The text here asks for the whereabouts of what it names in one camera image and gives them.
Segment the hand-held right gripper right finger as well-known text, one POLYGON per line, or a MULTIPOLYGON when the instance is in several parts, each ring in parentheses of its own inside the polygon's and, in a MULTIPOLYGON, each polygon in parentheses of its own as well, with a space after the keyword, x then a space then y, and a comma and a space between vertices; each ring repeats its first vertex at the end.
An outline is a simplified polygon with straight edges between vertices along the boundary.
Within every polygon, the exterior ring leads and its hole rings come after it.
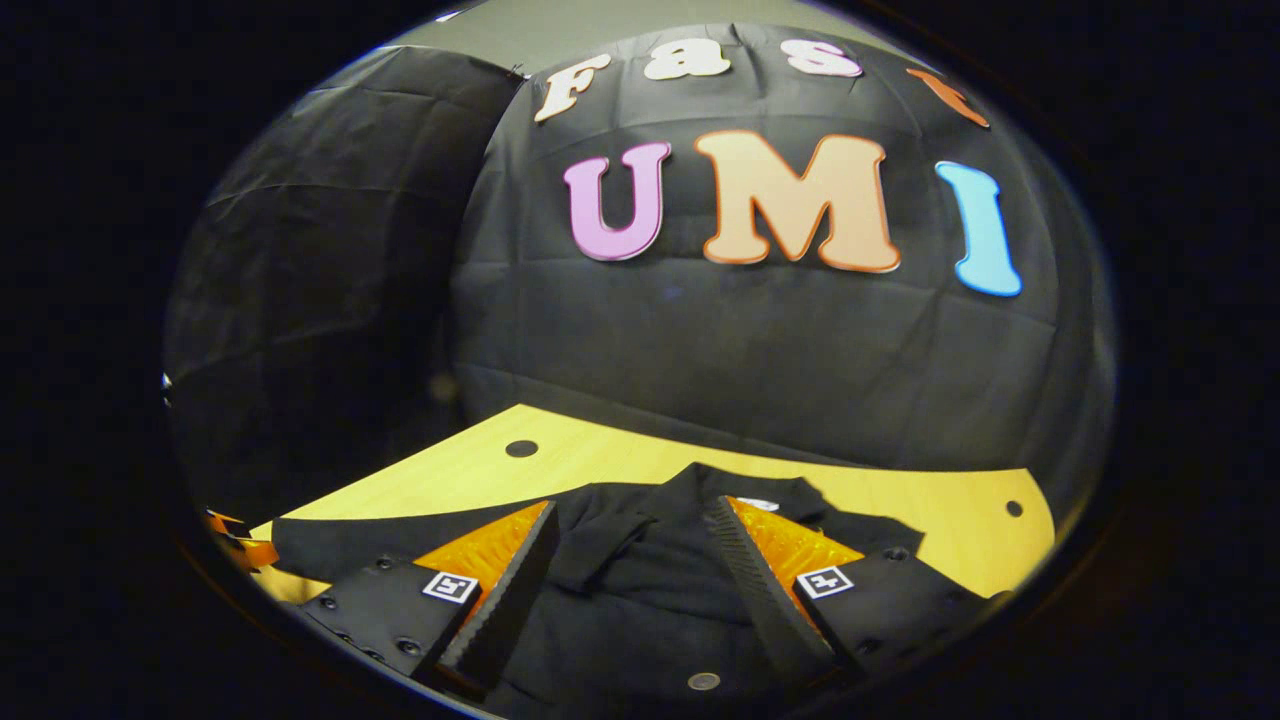
POLYGON ((708 523, 767 657, 791 685, 891 675, 1000 602, 901 546, 855 550, 740 498, 717 498, 708 523))

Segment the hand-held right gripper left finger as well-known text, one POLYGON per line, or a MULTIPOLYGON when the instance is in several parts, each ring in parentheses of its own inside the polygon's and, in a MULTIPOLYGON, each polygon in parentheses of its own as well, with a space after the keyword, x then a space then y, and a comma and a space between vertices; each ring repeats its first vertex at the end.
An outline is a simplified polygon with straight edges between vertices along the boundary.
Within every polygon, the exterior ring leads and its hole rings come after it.
POLYGON ((559 539, 558 505, 544 500, 416 559, 384 555, 298 614, 394 674, 481 698, 509 661, 559 539))

